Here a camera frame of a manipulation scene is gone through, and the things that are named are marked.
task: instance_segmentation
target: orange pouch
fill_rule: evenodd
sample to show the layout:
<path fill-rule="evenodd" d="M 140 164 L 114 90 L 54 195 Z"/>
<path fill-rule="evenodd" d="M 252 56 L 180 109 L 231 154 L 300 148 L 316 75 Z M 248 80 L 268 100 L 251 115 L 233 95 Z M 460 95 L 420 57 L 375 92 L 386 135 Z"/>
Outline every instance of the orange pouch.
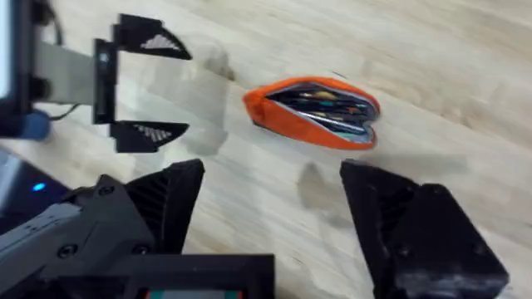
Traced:
<path fill-rule="evenodd" d="M 248 92 L 244 104 L 256 125 L 315 145 L 366 150 L 376 136 L 377 100 L 344 82 L 323 77 L 291 78 Z"/>

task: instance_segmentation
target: blue led light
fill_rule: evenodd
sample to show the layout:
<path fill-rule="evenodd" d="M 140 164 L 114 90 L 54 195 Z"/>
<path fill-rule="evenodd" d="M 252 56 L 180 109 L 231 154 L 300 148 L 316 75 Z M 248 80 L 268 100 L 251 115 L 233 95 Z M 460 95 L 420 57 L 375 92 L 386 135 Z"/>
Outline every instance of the blue led light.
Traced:
<path fill-rule="evenodd" d="M 47 185 L 44 184 L 44 183 L 38 183 L 38 184 L 33 185 L 32 190 L 33 190 L 33 192 L 41 191 L 41 190 L 43 190 L 44 188 L 46 188 L 46 186 L 47 186 Z"/>

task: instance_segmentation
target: wooden table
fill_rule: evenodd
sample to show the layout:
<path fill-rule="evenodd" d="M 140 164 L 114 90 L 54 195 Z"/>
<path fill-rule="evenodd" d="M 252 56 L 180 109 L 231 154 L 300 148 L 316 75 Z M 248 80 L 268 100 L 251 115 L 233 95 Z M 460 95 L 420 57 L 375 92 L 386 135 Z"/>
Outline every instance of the wooden table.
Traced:
<path fill-rule="evenodd" d="M 207 172 L 186 251 L 274 252 L 282 299 L 372 298 L 338 174 L 341 160 L 365 160 L 446 185 L 510 271 L 502 297 L 532 297 L 532 2 L 53 3 L 66 46 L 86 54 L 119 12 L 164 20 L 195 60 L 122 55 L 118 114 L 191 128 L 158 154 L 115 154 L 81 108 L 47 142 L 3 147 L 71 187 L 200 157 Z M 325 149 L 251 125 L 242 95 L 300 75 L 377 97 L 377 147 Z"/>

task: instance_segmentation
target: screw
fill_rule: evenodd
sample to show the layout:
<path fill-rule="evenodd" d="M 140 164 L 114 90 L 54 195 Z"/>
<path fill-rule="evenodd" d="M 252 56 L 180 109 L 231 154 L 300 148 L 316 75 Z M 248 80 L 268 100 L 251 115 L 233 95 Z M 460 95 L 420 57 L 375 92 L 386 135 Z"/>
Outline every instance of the screw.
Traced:
<path fill-rule="evenodd" d="M 57 251 L 57 257 L 59 258 L 67 258 L 70 256 L 73 256 L 77 252 L 77 245 L 76 244 L 70 244 L 65 245 Z"/>
<path fill-rule="evenodd" d="M 401 245 L 397 249 L 397 253 L 402 257 L 410 257 L 412 255 L 412 251 L 407 245 Z"/>
<path fill-rule="evenodd" d="M 100 190 L 98 190 L 98 194 L 100 196 L 106 196 L 106 195 L 109 195 L 111 193 L 115 192 L 115 187 L 113 186 L 103 186 L 100 188 Z"/>
<path fill-rule="evenodd" d="M 109 57 L 106 53 L 101 53 L 100 54 L 100 61 L 101 62 L 108 62 L 109 61 Z"/>
<path fill-rule="evenodd" d="M 443 194 L 444 191 L 445 191 L 445 188 L 440 187 L 440 186 L 434 187 L 434 189 L 432 190 L 434 194 Z"/>
<path fill-rule="evenodd" d="M 137 245 L 131 250 L 131 253 L 133 254 L 147 254 L 150 252 L 150 247 L 147 245 Z"/>
<path fill-rule="evenodd" d="M 482 244 L 476 244 L 476 245 L 473 247 L 473 252 L 474 252 L 476 255 L 484 256 L 484 255 L 486 254 L 485 246 L 482 245 Z"/>

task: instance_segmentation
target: black plastic housing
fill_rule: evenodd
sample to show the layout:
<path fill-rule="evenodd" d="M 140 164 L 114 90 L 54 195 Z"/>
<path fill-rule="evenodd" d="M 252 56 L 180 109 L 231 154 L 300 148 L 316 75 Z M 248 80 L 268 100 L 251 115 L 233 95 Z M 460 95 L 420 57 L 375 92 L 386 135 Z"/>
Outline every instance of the black plastic housing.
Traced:
<path fill-rule="evenodd" d="M 376 299 L 493 299 L 508 283 L 444 186 L 352 160 L 341 176 Z"/>

